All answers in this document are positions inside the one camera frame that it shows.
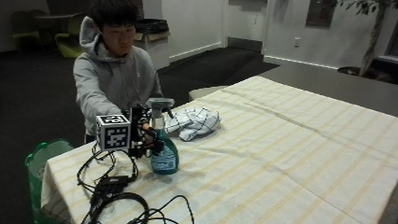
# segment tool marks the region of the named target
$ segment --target white cloth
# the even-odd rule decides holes
[[[171,133],[179,130],[179,138],[190,141],[198,134],[211,132],[219,124],[218,112],[204,108],[183,108],[173,112],[173,119],[165,121],[165,131]]]

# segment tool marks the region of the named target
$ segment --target black hair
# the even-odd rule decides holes
[[[103,25],[134,25],[137,11],[130,0],[91,0],[87,17],[94,20],[99,30]]]

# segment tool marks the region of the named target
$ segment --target table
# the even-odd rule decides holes
[[[174,175],[153,175],[137,160],[138,180],[125,191],[159,208],[186,196],[195,223],[396,223],[398,118],[308,91],[251,77],[182,107],[216,111],[220,124],[191,142],[171,138],[179,150]],[[79,223],[87,196],[75,173],[91,144],[47,161],[42,209]],[[86,169],[90,182],[109,161]],[[118,157],[115,174],[129,174]],[[126,223],[139,213],[119,201],[102,223]],[[185,202],[165,216],[190,223]]]
[[[270,80],[398,117],[398,86],[306,64],[284,64],[259,74]]]
[[[46,14],[46,15],[39,15],[39,16],[34,16],[35,19],[50,19],[50,20],[54,20],[54,19],[69,19],[74,14],[58,14],[58,15],[50,15],[50,14]]]

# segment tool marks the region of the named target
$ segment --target bottle label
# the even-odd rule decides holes
[[[163,146],[162,152],[158,156],[151,155],[151,166],[155,170],[175,169],[175,156],[167,146]]]

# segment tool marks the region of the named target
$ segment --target blue spray bottle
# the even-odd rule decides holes
[[[161,153],[150,152],[151,170],[158,175],[171,175],[178,170],[179,157],[175,145],[163,130],[163,116],[161,110],[170,107],[174,104],[174,100],[149,98],[146,104],[151,108],[151,127],[155,130],[157,137],[163,142]]]

